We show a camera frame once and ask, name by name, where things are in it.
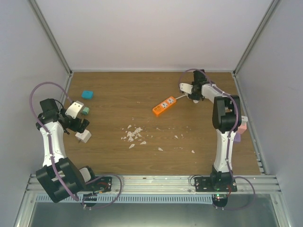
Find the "purple power strip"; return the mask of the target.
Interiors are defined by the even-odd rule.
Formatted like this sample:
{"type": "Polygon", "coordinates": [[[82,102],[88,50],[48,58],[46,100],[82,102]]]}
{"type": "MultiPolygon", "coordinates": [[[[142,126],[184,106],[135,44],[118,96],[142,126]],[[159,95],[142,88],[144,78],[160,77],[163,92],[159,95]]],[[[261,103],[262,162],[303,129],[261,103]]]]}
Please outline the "purple power strip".
{"type": "Polygon", "coordinates": [[[234,143],[240,143],[241,142],[241,134],[236,133],[234,137],[234,143]]]}

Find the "orange power strip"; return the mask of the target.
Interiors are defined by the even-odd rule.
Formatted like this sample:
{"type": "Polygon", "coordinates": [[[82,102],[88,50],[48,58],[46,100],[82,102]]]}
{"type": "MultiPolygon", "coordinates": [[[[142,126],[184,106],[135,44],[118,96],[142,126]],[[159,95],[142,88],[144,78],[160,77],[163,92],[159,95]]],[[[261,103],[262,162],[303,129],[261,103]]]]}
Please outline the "orange power strip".
{"type": "Polygon", "coordinates": [[[162,113],[164,113],[166,110],[168,110],[170,107],[172,107],[174,104],[176,104],[177,99],[170,96],[164,101],[162,101],[159,105],[155,106],[152,109],[152,112],[156,115],[159,116],[162,113]]]}

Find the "green usb charger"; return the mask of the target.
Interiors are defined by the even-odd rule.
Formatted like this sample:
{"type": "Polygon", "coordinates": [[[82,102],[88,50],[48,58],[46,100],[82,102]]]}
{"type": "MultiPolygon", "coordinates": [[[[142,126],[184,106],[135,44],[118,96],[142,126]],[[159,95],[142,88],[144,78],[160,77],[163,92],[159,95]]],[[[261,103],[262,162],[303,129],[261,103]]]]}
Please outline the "green usb charger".
{"type": "Polygon", "coordinates": [[[89,108],[88,108],[88,107],[84,107],[84,108],[81,110],[80,114],[81,114],[82,116],[87,116],[87,115],[89,114],[89,108]]]}

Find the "blue plug adapter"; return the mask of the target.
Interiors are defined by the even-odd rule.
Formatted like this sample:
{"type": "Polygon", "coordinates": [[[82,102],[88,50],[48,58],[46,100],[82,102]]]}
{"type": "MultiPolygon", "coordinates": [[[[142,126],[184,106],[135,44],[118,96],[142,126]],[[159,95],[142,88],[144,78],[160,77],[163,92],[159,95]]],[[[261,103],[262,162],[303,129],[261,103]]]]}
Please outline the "blue plug adapter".
{"type": "Polygon", "coordinates": [[[94,95],[93,91],[84,90],[81,94],[81,97],[83,99],[91,100],[93,98],[93,95],[94,95]]]}

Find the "pink white charger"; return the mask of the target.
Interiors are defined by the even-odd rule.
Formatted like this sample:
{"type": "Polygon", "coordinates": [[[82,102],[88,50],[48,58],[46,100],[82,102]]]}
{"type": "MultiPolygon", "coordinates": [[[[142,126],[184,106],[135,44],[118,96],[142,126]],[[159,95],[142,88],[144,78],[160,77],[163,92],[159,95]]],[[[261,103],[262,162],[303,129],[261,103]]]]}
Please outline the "pink white charger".
{"type": "Polygon", "coordinates": [[[238,127],[238,130],[237,130],[238,134],[243,134],[247,130],[247,122],[248,122],[247,116],[242,116],[241,125],[238,127]]]}

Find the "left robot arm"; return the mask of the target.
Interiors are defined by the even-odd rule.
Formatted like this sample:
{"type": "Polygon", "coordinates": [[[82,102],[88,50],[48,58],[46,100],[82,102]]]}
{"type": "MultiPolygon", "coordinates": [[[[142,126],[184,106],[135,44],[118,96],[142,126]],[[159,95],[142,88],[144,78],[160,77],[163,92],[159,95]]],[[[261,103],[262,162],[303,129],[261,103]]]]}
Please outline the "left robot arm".
{"type": "Polygon", "coordinates": [[[38,115],[36,127],[43,137],[44,161],[36,177],[45,192],[58,203],[84,189],[96,189],[98,180],[92,169],[89,166],[78,169],[66,156],[63,142],[63,135],[69,130],[81,135],[83,142],[91,137],[86,129],[89,121],[78,117],[84,104],[76,101],[67,109],[60,109],[56,100],[49,98],[41,101],[40,106],[42,113],[38,115]]]}

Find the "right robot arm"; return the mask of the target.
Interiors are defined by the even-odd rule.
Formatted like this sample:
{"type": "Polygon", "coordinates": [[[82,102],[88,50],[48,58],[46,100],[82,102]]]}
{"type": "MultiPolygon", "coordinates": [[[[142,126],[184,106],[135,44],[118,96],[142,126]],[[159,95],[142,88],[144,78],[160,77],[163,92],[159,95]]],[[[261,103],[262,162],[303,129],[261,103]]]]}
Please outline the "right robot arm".
{"type": "Polygon", "coordinates": [[[241,102],[238,95],[230,95],[217,87],[204,70],[193,70],[194,81],[188,98],[213,103],[212,124],[217,134],[216,157],[206,184],[215,192],[237,191],[232,172],[232,147],[241,125],[241,102]]]}

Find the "white tiger charger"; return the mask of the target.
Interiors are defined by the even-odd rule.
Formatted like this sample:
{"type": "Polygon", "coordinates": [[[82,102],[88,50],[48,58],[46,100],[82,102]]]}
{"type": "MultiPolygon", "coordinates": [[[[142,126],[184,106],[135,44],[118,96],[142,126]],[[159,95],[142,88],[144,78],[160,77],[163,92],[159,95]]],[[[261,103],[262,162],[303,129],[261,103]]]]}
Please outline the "white tiger charger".
{"type": "Polygon", "coordinates": [[[91,133],[90,133],[89,130],[84,130],[84,132],[82,132],[82,133],[77,132],[77,133],[75,134],[75,137],[76,137],[79,141],[81,141],[81,142],[83,142],[83,143],[87,143],[88,140],[91,138],[91,133]]]}

